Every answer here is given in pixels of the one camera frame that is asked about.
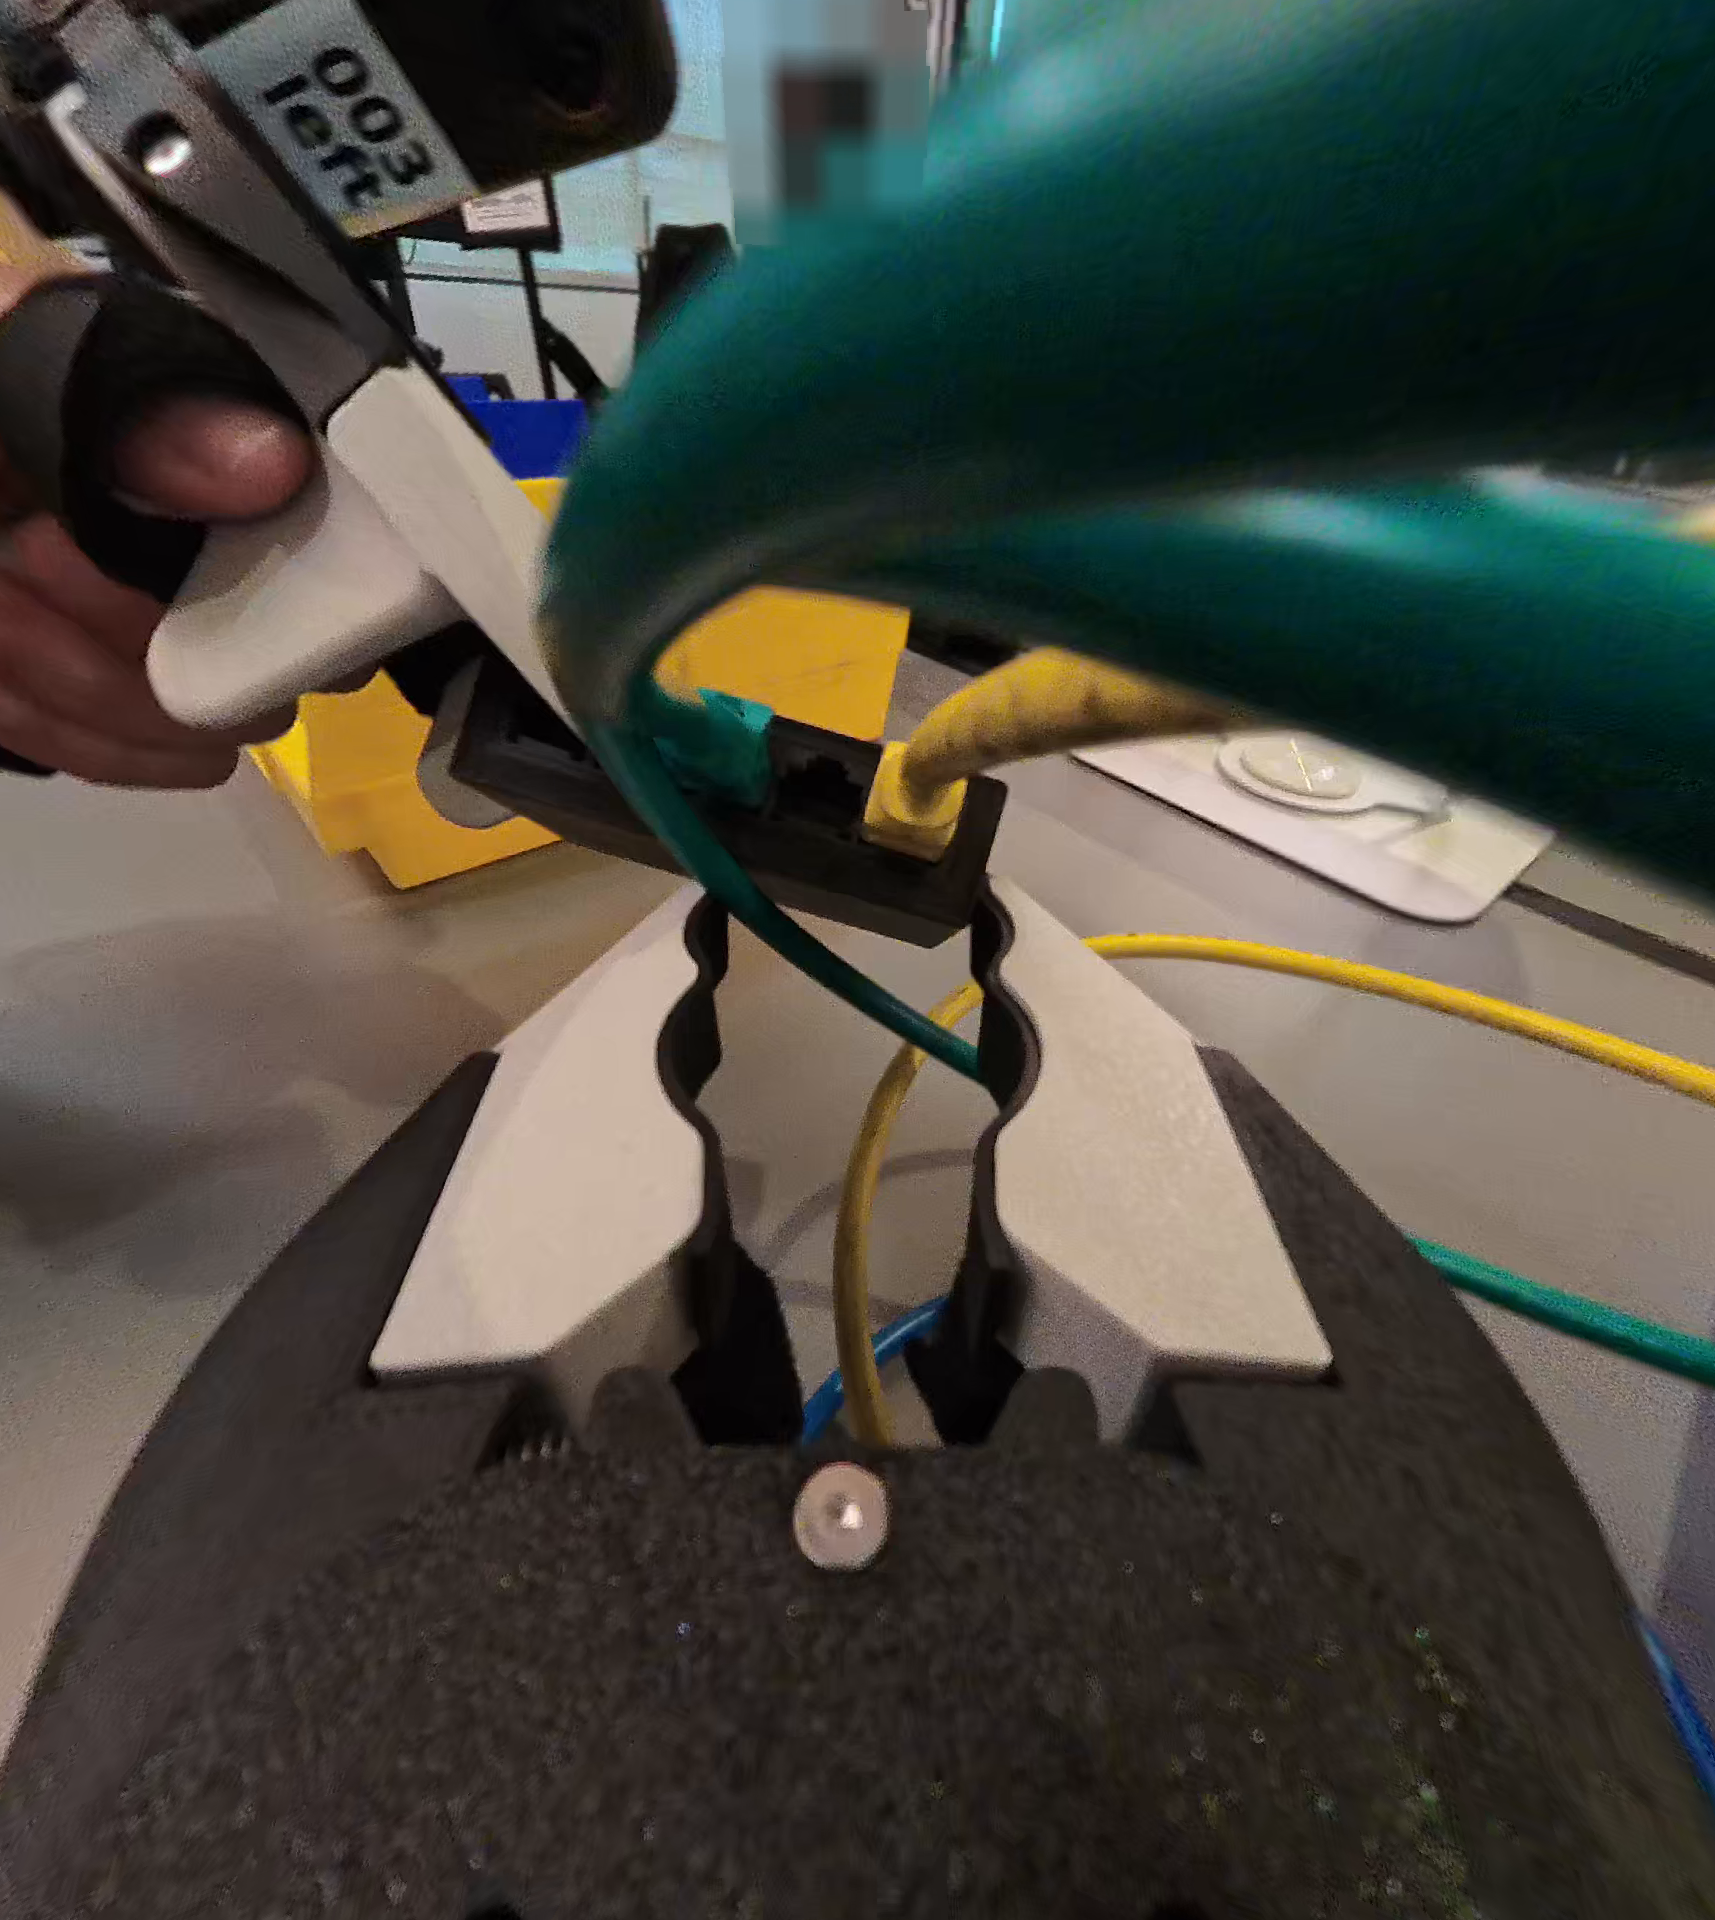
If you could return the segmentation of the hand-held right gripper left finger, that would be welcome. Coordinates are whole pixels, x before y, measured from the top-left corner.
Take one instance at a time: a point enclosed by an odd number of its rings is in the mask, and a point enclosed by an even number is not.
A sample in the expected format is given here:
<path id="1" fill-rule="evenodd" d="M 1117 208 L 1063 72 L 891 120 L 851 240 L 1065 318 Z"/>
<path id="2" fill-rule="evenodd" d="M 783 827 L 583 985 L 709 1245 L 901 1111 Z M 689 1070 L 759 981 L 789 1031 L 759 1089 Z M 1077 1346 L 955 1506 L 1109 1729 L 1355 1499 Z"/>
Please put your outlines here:
<path id="1" fill-rule="evenodd" d="M 498 1045 L 376 1378 L 506 1373 L 583 1429 L 605 1378 L 645 1373 L 711 1445 L 799 1441 L 783 1311 L 699 1108 L 725 969 L 725 910 L 687 885 Z"/>

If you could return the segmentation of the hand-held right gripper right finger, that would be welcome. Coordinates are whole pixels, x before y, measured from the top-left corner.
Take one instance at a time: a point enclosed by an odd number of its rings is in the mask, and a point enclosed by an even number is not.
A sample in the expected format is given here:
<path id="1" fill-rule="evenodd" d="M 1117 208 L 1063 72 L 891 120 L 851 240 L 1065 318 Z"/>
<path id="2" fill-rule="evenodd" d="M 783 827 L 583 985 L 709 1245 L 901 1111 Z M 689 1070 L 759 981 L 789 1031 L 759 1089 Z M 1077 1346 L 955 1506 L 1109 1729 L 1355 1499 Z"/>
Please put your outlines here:
<path id="1" fill-rule="evenodd" d="M 939 1442 L 985 1442 L 1033 1373 L 1079 1378 L 1109 1442 L 1173 1380 L 1327 1380 L 1329 1340 L 1181 1020 L 999 876 L 969 969 L 993 1116 L 963 1260 L 907 1357 Z"/>

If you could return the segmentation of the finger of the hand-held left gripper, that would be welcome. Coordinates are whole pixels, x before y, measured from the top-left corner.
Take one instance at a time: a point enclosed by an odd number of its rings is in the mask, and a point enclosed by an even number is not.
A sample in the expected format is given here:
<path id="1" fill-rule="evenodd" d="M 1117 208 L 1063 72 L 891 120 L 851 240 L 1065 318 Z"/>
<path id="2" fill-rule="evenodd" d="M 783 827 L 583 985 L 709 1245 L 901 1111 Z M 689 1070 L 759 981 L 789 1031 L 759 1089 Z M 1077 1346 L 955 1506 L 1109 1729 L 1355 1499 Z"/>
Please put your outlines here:
<path id="1" fill-rule="evenodd" d="M 552 524 L 430 372 L 380 369 L 288 508 L 210 531 L 150 688 L 178 722 L 232 731 L 468 621 L 562 710 L 536 619 Z"/>
<path id="2" fill-rule="evenodd" d="M 424 801 L 444 822 L 464 833 L 490 833 L 516 819 L 510 809 L 458 780 L 454 773 L 460 734 L 470 716 L 484 665 L 484 661 L 468 661 L 446 683 L 416 771 Z"/>

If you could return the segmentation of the yellow plastic bin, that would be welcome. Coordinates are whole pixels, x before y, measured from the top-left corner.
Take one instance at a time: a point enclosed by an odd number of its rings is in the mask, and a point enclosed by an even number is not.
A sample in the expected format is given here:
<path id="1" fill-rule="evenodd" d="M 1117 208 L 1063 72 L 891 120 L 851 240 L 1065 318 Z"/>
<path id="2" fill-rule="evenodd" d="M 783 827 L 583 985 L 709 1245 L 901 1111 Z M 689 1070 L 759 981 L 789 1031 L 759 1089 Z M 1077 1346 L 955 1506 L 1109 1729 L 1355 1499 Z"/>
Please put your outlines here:
<path id="1" fill-rule="evenodd" d="M 875 741 L 883 734 L 911 614 L 883 603 L 795 589 L 751 589 L 685 631 L 657 665 L 683 697 L 715 690 L 775 716 Z M 418 784 L 432 732 L 390 678 L 312 695 L 294 726 L 250 751 L 322 852 L 370 856 L 394 890 L 556 846 L 556 833 L 510 821 L 462 829 Z"/>

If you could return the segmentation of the black network switch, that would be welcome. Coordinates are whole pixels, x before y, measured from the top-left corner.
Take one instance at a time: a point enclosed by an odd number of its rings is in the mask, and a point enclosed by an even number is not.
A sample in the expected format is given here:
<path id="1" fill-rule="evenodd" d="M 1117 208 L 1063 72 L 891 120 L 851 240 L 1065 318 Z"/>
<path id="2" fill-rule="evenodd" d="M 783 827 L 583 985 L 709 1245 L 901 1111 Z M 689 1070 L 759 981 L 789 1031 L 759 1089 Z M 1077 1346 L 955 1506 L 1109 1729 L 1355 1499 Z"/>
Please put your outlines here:
<path id="1" fill-rule="evenodd" d="M 695 811 L 781 908 L 915 948 L 961 932 L 983 890 L 1007 789 L 969 780 L 961 822 L 933 860 L 863 839 L 875 742 L 789 719 L 771 729 L 773 783 L 757 806 L 705 801 Z M 675 870 L 556 713 L 488 656 L 456 731 L 454 779 L 512 814 L 589 852 Z"/>

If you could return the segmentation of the person's left hand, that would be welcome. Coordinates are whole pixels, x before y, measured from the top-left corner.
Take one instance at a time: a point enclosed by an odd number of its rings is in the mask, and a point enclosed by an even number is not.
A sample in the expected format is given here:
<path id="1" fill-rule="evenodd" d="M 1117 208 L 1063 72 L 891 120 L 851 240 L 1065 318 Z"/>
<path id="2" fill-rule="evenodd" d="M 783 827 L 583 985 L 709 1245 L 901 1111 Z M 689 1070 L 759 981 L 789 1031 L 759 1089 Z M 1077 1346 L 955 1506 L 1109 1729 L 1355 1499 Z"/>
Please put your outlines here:
<path id="1" fill-rule="evenodd" d="M 0 261 L 0 317 L 34 284 Z M 222 732 L 176 722 L 150 688 L 160 612 L 32 508 L 0 451 L 0 749 L 86 784 L 210 791 L 246 749 L 290 732 L 294 706 Z"/>

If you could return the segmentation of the blue plastic bin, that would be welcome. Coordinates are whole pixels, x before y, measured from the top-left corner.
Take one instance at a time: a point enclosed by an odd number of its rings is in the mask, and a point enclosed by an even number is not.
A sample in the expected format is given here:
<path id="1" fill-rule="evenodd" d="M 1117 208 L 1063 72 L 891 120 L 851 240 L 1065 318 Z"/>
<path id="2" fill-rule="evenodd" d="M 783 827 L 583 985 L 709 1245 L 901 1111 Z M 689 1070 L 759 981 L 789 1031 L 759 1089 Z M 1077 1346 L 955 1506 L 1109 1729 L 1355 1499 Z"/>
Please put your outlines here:
<path id="1" fill-rule="evenodd" d="M 446 372 L 442 381 L 516 480 L 564 476 L 575 462 L 589 427 L 581 399 L 514 396 L 498 372 Z"/>

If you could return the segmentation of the white stand base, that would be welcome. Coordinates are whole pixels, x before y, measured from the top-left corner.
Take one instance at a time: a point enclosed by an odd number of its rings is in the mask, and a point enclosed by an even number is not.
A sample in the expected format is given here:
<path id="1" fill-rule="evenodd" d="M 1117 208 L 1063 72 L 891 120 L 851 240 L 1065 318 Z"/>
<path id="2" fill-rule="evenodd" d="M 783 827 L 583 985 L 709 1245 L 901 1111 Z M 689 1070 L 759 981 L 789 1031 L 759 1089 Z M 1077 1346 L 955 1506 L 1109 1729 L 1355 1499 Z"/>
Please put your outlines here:
<path id="1" fill-rule="evenodd" d="M 1403 919 L 1481 919 L 1553 830 L 1295 729 L 1085 746 L 1073 760 Z"/>

